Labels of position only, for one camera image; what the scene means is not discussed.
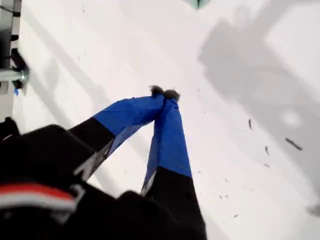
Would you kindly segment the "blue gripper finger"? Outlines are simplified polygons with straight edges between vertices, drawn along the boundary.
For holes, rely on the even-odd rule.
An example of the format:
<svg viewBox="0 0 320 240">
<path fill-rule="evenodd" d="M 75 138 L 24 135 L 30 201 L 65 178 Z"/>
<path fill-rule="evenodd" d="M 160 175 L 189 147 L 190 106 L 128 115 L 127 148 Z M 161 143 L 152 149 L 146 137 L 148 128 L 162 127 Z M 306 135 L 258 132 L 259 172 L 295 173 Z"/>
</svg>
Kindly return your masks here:
<svg viewBox="0 0 320 240">
<path fill-rule="evenodd" d="M 98 167 L 141 127 L 148 125 L 163 109 L 164 90 L 156 85 L 150 96 L 125 98 L 114 102 L 69 131 L 94 153 L 75 170 L 88 180 Z"/>
<path fill-rule="evenodd" d="M 174 208 L 198 208 L 187 144 L 174 90 L 151 89 L 153 98 L 162 97 L 156 114 L 147 170 L 141 193 Z"/>
</svg>

